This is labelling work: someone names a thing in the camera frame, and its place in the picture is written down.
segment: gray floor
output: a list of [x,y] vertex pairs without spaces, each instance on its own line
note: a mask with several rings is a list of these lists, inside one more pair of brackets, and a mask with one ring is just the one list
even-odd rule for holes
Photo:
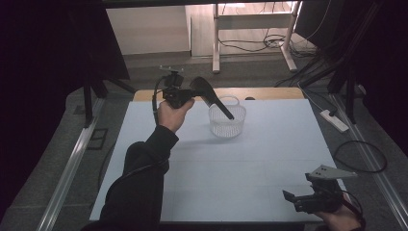
[[[184,68],[185,84],[195,76],[203,76],[215,88],[227,87],[272,87],[279,80],[292,74],[280,54],[268,56],[240,56],[221,58],[221,73],[212,73],[211,59],[194,59],[189,54],[139,55],[125,58],[131,74],[131,80],[124,81],[136,89],[153,89],[158,78],[167,73],[158,68],[160,64]],[[295,59],[302,67],[310,59]],[[318,81],[310,90],[325,94],[328,79]],[[98,184],[103,177],[104,167],[109,161],[109,154],[115,145],[115,139],[125,115],[127,104],[133,94],[106,83],[110,93],[105,100],[96,129],[105,129],[106,139],[100,150],[87,150],[82,163],[56,219],[53,230],[78,230],[88,222],[92,204],[98,192]],[[320,97],[310,94],[321,107],[330,107]],[[48,201],[55,190],[75,143],[83,129],[83,94],[82,90],[71,93],[66,100],[64,117],[49,143],[36,169],[24,188],[6,213],[0,230],[35,230],[45,211]],[[313,106],[321,131],[332,153],[344,141],[351,140],[349,134],[339,133],[319,115],[319,109]],[[357,127],[366,141],[378,146],[387,156],[389,167],[385,174],[395,186],[396,192],[407,203],[408,182],[401,175],[408,175],[408,160],[393,140],[376,123],[364,107],[361,98],[355,100]],[[91,141],[89,147],[98,147],[100,140]],[[355,165],[364,167],[364,161],[354,145],[348,145],[340,154],[342,158]],[[354,193],[365,209],[368,230],[402,230],[392,209],[378,190],[371,174],[360,174],[357,179],[345,181],[347,189]],[[313,230],[314,225],[307,226]]]

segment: person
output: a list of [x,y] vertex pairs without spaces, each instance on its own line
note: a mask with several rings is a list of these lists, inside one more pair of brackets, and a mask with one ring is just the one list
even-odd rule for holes
[[[164,176],[168,171],[171,148],[178,142],[177,130],[187,111],[189,100],[179,109],[167,101],[158,108],[159,124],[145,141],[129,146],[123,175],[107,193],[100,219],[83,227],[82,231],[154,231],[160,223]],[[359,227],[356,217],[346,207],[333,214],[317,213],[332,231],[350,231]]]

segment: aluminum rail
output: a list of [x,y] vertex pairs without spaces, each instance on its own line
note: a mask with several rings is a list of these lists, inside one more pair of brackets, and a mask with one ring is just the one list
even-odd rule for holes
[[45,209],[42,219],[37,227],[38,231],[50,231],[53,229],[58,214],[63,207],[66,195],[71,187],[72,180],[81,163],[84,152],[87,149],[90,137],[92,136],[95,124],[98,120],[100,110],[105,102],[105,99],[97,98],[93,105],[93,120],[88,128],[84,128],[77,140],[75,147],[69,157],[69,160],[65,166],[64,172],[58,182],[54,193],[48,202],[48,206]]

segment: hand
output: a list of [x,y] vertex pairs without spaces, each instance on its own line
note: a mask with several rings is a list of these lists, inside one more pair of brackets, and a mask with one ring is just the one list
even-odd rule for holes
[[181,127],[186,117],[187,111],[194,105],[194,99],[187,101],[181,108],[173,109],[165,100],[160,103],[158,108],[159,124],[168,128],[173,133]]
[[331,231],[349,231],[361,226],[356,215],[344,205],[334,213],[317,212],[315,215],[322,218]]

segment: white tabletop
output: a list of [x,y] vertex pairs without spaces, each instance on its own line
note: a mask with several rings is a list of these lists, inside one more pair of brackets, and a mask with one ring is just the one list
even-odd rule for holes
[[[296,212],[282,194],[312,194],[305,173],[335,166],[308,100],[241,103],[246,107],[242,133],[220,139],[210,131],[207,105],[195,102],[171,151],[162,221],[319,220]],[[145,141],[154,127],[151,102],[131,102],[91,220],[99,219],[106,191],[123,170],[127,147]]]

